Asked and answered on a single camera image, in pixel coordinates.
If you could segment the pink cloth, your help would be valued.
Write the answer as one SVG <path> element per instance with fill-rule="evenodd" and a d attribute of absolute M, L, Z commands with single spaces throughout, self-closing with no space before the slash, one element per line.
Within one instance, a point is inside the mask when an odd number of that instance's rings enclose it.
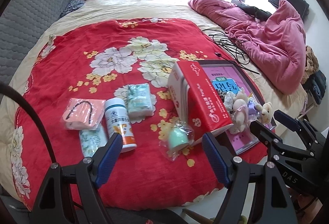
<path fill-rule="evenodd" d="M 71 98 L 62 120 L 68 130 L 96 130 L 105 112 L 105 100 Z"/>

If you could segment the pink quilt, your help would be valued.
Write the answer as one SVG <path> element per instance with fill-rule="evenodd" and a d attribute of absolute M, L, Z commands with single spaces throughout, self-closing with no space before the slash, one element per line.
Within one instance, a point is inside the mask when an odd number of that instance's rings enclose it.
<path fill-rule="evenodd" d="M 286 0 L 266 20 L 257 22 L 237 5 L 222 0 L 189 0 L 189 6 L 218 24 L 268 80 L 284 95 L 300 86 L 306 64 L 303 21 Z"/>

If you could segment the dark patterned pillow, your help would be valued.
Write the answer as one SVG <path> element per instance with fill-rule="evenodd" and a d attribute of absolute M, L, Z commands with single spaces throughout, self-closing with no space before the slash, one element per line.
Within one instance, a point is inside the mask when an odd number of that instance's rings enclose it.
<path fill-rule="evenodd" d="M 66 16 L 67 14 L 76 11 L 77 9 L 81 8 L 85 4 L 84 0 L 71 0 L 65 9 L 61 12 L 60 18 Z"/>

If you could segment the green tissue pack lower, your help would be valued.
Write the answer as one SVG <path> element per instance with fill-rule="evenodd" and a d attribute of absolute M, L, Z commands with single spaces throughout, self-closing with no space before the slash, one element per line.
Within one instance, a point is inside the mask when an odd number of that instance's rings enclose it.
<path fill-rule="evenodd" d="M 99 124 L 95 130 L 80 130 L 79 138 L 84 157 L 92 157 L 94 153 L 108 142 L 104 127 Z"/>

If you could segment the red and white box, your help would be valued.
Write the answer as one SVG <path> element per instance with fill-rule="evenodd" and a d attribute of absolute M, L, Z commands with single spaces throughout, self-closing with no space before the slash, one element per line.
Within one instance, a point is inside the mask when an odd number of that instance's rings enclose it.
<path fill-rule="evenodd" d="M 210 79 L 197 61 L 177 61 L 168 78 L 168 90 L 178 117 L 194 131 L 194 145 L 205 133 L 218 136 L 233 122 Z"/>

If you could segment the grey quilted headboard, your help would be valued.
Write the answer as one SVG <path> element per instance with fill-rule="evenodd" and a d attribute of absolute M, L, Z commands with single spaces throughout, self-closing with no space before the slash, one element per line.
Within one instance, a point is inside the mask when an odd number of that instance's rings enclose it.
<path fill-rule="evenodd" d="M 8 84 L 41 35 L 71 0 L 11 0 L 1 15 L 1 81 Z"/>

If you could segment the green tissue pack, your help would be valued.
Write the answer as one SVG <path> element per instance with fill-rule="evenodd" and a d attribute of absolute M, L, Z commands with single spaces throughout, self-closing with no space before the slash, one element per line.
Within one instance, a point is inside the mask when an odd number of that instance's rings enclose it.
<path fill-rule="evenodd" d="M 152 116 L 153 104 L 150 88 L 147 83 L 128 85 L 127 110 L 131 118 Z"/>
<path fill-rule="evenodd" d="M 92 157 L 94 153 L 108 142 L 104 127 L 99 124 L 95 130 L 80 130 L 79 138 L 84 157 Z"/>

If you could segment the small bear purple dress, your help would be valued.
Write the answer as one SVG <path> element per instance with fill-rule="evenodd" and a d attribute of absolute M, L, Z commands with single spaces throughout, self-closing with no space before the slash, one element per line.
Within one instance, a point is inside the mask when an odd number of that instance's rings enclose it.
<path fill-rule="evenodd" d="M 251 122 L 259 121 L 263 125 L 269 124 L 272 121 L 274 109 L 271 102 L 263 105 L 257 103 L 253 99 L 248 101 L 248 116 Z"/>

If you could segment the cream teddy bear pink dress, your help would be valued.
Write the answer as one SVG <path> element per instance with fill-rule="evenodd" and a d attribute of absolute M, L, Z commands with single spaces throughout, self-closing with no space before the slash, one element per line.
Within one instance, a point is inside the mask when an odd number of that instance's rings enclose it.
<path fill-rule="evenodd" d="M 234 111 L 232 116 L 233 126 L 229 129 L 231 134 L 241 133 L 249 124 L 248 117 L 248 96 L 243 87 L 236 94 Z"/>

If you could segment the mint sponge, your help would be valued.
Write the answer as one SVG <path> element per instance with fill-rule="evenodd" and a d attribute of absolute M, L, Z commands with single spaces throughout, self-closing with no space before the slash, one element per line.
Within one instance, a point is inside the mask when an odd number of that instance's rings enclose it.
<path fill-rule="evenodd" d="M 160 151 L 165 158 L 175 161 L 184 149 L 194 142 L 194 130 L 186 122 L 176 122 L 159 142 Z"/>

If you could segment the green tissue pack upper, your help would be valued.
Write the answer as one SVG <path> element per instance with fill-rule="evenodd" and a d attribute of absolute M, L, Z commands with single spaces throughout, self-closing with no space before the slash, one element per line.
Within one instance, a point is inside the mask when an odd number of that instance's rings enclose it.
<path fill-rule="evenodd" d="M 152 116 L 153 104 L 150 88 L 147 83 L 128 85 L 127 110 L 131 118 Z"/>

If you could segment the white supplement bottle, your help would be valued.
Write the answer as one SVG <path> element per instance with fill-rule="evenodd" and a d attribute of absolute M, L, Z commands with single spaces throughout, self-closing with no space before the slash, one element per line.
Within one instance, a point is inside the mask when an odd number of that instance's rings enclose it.
<path fill-rule="evenodd" d="M 118 133 L 122 136 L 122 153 L 135 150 L 137 148 L 137 143 L 132 132 L 132 125 L 124 100 L 121 98 L 106 100 L 104 117 L 109 137 L 114 133 Z"/>

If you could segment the red floral blanket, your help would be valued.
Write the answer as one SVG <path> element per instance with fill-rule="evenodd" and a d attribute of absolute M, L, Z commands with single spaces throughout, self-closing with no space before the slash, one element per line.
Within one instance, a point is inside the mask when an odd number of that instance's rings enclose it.
<path fill-rule="evenodd" d="M 125 210 L 187 205 L 223 188 L 200 145 L 168 160 L 159 144 L 177 120 L 167 79 L 177 61 L 215 60 L 224 51 L 191 21 L 109 20 L 57 36 L 44 46 L 24 98 L 36 110 L 62 166 L 82 159 L 79 135 L 62 115 L 72 98 L 125 99 L 130 84 L 147 83 L 153 114 L 132 121 L 137 148 L 120 155 L 100 188 L 107 207 Z"/>

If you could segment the pink lined box tray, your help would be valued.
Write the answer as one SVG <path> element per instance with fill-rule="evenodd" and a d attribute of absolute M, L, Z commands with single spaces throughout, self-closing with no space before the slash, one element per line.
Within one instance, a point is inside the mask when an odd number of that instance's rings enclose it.
<path fill-rule="evenodd" d="M 199 63 L 233 122 L 233 126 L 218 138 L 220 143 L 232 153 L 241 154 L 259 143 L 249 130 L 251 122 L 260 120 L 271 131 L 275 130 L 270 103 L 264 101 L 242 67 L 225 60 L 201 60 Z"/>

